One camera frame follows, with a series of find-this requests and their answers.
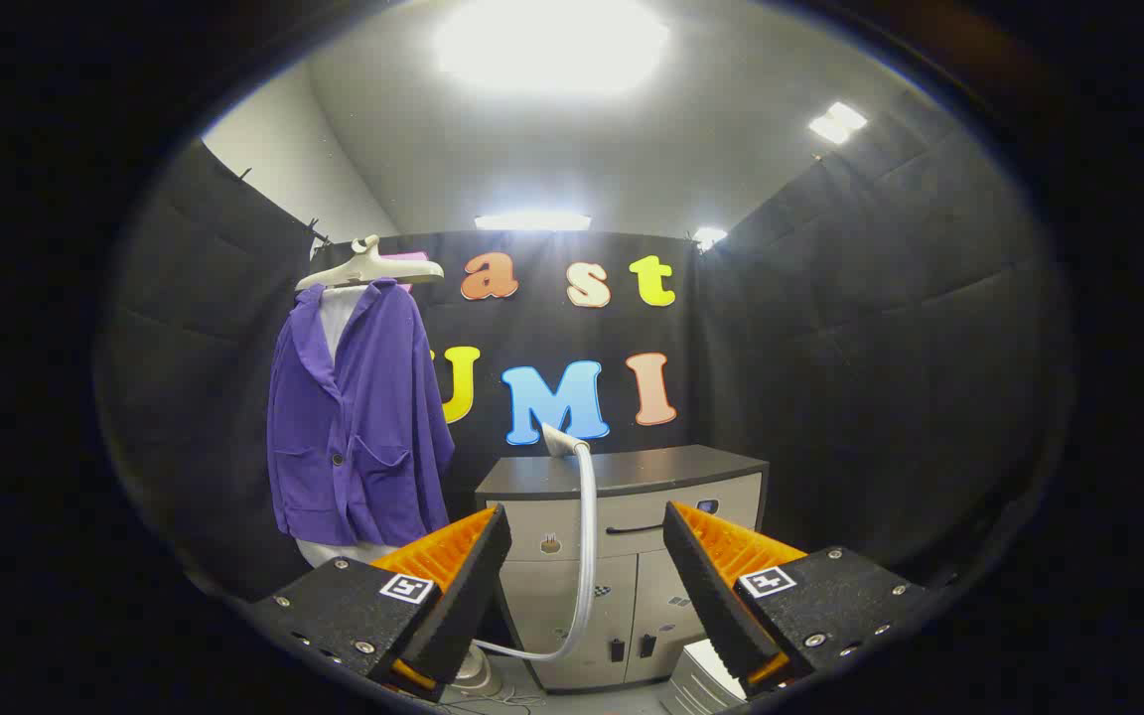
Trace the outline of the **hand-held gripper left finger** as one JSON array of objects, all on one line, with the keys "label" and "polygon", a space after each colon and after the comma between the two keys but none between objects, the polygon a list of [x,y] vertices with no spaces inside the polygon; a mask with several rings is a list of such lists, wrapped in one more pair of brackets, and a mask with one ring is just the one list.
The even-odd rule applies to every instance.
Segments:
[{"label": "hand-held gripper left finger", "polygon": [[511,529],[482,508],[372,564],[335,557],[251,603],[277,645],[396,696],[440,701],[488,610]]}]

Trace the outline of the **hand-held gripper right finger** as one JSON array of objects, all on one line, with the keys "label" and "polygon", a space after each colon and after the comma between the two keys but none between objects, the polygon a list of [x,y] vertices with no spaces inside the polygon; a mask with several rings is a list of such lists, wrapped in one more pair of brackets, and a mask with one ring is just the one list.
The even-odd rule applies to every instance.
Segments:
[{"label": "hand-held gripper right finger", "polygon": [[694,506],[662,540],[705,637],[746,700],[831,680],[925,618],[930,589],[844,546],[802,553]]}]

